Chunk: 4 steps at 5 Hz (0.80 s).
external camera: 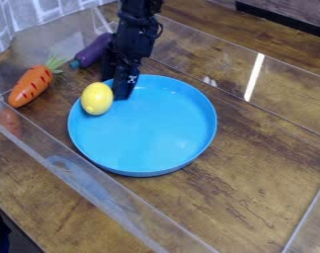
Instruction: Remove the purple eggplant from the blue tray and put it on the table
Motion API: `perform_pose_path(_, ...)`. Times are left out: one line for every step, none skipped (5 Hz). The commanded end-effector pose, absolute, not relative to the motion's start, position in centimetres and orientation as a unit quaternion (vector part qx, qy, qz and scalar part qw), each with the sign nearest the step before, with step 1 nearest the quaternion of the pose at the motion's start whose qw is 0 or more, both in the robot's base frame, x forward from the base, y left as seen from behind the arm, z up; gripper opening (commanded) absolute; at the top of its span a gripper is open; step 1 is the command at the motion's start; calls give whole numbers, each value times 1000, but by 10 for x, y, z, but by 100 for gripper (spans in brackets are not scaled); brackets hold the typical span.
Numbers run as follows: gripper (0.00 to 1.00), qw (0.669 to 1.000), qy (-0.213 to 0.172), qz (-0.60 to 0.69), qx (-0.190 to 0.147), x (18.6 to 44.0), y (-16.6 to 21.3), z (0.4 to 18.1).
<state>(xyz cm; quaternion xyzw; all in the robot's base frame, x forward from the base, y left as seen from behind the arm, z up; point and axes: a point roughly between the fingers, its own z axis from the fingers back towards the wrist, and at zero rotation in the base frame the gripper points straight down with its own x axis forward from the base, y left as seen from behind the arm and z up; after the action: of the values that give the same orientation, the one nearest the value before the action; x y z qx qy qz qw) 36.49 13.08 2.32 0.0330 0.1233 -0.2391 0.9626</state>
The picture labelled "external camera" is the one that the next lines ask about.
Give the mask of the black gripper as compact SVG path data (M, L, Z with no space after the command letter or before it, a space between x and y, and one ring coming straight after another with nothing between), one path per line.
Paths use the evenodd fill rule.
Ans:
M119 0L118 30L102 54L102 80L114 80L114 100L127 100L139 79L140 61L150 57L162 24L155 14L163 0Z

